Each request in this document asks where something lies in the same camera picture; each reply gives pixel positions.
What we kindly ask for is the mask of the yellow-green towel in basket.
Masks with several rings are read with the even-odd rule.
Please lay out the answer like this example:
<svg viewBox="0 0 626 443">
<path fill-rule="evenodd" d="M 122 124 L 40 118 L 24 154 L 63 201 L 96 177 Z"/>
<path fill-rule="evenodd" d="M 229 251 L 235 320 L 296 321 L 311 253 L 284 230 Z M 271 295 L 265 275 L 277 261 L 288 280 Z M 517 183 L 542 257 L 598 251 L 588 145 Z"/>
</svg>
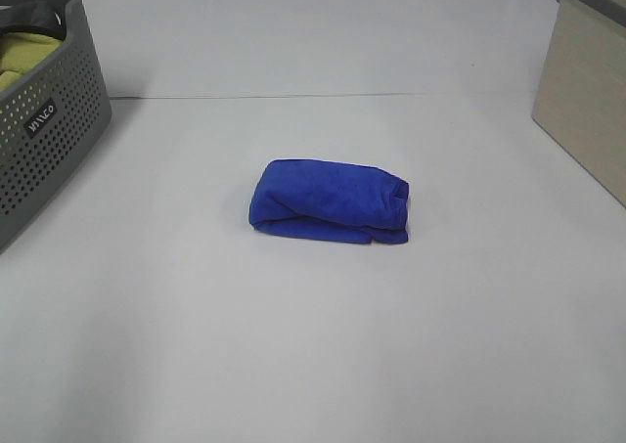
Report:
<svg viewBox="0 0 626 443">
<path fill-rule="evenodd" d="M 42 34 L 10 32 L 1 37 L 1 91 L 20 81 L 63 44 Z"/>
</svg>

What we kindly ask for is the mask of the grey perforated laundry basket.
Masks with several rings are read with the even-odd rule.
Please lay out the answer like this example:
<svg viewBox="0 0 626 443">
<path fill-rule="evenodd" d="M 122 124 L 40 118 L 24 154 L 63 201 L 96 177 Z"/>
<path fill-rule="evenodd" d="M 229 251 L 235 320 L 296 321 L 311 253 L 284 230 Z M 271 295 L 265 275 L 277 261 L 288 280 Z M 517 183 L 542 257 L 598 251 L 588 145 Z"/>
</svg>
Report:
<svg viewBox="0 0 626 443">
<path fill-rule="evenodd" d="M 53 199 L 112 119 L 82 0 L 1 0 L 4 11 L 43 1 L 58 15 L 60 47 L 1 93 L 1 245 Z"/>
</svg>

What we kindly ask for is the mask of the blue microfiber towel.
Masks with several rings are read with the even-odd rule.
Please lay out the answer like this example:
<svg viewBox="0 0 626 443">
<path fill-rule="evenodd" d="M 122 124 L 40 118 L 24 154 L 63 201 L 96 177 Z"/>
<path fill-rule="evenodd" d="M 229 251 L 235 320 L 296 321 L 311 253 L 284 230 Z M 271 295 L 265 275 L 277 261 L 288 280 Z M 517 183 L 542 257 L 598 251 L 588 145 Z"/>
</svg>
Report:
<svg viewBox="0 0 626 443">
<path fill-rule="evenodd" d="M 251 198 L 248 222 L 289 238 L 404 244 L 409 184 L 382 169 L 315 159 L 276 159 Z"/>
</svg>

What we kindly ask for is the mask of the beige plastic bin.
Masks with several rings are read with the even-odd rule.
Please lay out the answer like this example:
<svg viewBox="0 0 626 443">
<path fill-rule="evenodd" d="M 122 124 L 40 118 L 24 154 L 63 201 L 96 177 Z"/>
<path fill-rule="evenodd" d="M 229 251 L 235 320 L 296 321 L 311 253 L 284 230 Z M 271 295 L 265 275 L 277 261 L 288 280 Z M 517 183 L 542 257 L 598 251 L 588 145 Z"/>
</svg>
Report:
<svg viewBox="0 0 626 443">
<path fill-rule="evenodd" d="M 625 0 L 560 0 L 532 116 L 604 184 L 625 181 Z"/>
</svg>

